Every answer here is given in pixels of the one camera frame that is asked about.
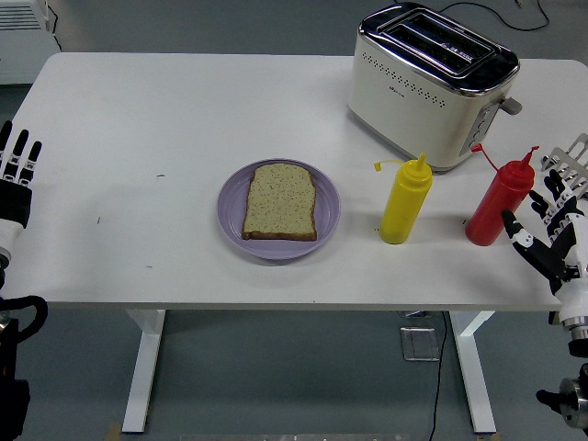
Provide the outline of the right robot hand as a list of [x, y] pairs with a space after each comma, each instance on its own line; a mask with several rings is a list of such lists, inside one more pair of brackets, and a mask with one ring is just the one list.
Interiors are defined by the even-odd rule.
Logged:
[[532, 190], [531, 208], [542, 219], [549, 243], [528, 232], [512, 211], [502, 211], [503, 225], [514, 249], [549, 282], [560, 302], [559, 322], [568, 329], [587, 324], [587, 215], [570, 186], [551, 170], [544, 178], [549, 203]]

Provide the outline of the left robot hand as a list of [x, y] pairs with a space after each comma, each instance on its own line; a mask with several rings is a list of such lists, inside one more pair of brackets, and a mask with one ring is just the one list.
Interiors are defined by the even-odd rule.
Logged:
[[1, 128], [1, 256], [7, 262], [12, 257], [16, 238], [28, 226], [32, 202], [29, 186], [42, 148], [40, 141], [34, 141], [24, 156], [28, 131], [22, 130], [8, 153], [12, 128], [10, 120]]

